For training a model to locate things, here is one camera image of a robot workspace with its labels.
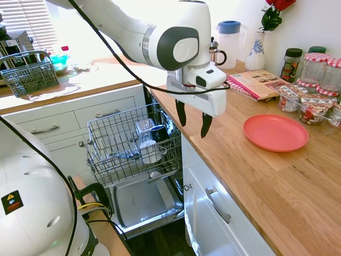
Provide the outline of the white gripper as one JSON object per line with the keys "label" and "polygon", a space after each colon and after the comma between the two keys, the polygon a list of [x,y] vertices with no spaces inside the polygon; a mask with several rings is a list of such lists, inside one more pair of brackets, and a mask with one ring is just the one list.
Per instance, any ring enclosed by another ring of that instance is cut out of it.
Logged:
{"label": "white gripper", "polygon": [[185,93],[190,92],[189,95],[179,95],[171,93],[170,95],[175,98],[176,110],[179,121],[182,127],[186,126],[186,113],[185,104],[188,104],[201,112],[202,114],[202,127],[201,138],[204,138],[212,124],[213,117],[217,117],[225,112],[226,109],[226,90],[217,90],[213,92],[206,92],[203,94],[193,94],[194,92],[201,92],[204,89],[199,87],[190,89],[181,84],[176,78],[175,71],[169,71],[166,80],[166,89],[168,91]]}

